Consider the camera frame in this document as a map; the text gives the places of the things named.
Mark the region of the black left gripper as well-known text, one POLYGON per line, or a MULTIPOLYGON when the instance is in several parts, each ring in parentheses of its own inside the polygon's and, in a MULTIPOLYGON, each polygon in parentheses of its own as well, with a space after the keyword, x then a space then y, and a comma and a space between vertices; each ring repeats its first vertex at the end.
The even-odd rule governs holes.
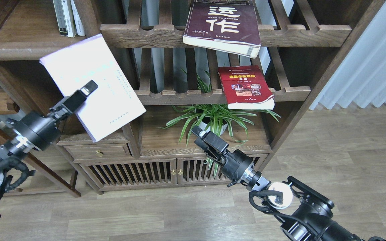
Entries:
POLYGON ((71 96, 64 97, 49 109, 47 116, 30 112, 23 119, 7 119, 6 125, 13 128, 16 137, 11 141, 17 153, 28 153, 31 149, 45 150, 53 141, 60 137, 57 124, 73 114, 83 102, 98 88, 94 80, 90 80, 71 96))

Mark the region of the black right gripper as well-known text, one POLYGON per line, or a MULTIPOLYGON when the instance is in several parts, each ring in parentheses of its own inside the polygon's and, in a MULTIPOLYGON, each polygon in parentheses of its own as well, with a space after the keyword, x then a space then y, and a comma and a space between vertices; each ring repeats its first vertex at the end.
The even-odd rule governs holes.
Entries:
POLYGON ((255 185, 255 171, 253 170, 253 159, 240 150, 230 152, 228 143, 210 130, 203 130, 194 126, 191 132, 196 135, 196 145, 202 148, 207 157, 221 167, 221 172, 231 182, 227 187, 241 183, 247 188, 255 185))

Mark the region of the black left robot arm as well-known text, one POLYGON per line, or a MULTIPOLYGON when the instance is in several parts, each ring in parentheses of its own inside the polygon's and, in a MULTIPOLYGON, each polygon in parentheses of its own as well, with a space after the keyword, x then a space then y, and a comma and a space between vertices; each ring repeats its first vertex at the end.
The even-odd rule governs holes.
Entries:
POLYGON ((5 193, 35 174, 23 163, 30 150, 44 151, 57 140, 61 135, 57 124, 75 113, 97 88, 96 82, 91 80, 72 95, 61 99, 46 116, 31 111, 20 121, 7 120, 16 136, 0 145, 0 200, 5 193))

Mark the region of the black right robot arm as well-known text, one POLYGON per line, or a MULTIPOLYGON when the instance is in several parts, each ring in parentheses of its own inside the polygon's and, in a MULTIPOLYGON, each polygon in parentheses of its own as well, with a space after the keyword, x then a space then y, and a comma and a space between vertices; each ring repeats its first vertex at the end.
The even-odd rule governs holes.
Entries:
POLYGON ((228 143, 211 131, 195 126, 196 145, 221 167, 230 186, 244 185, 249 202, 258 211, 281 222, 282 232, 291 241, 360 241, 361 238, 335 222, 334 203, 296 178, 270 182, 253 169, 253 159, 240 150, 230 152, 228 143))

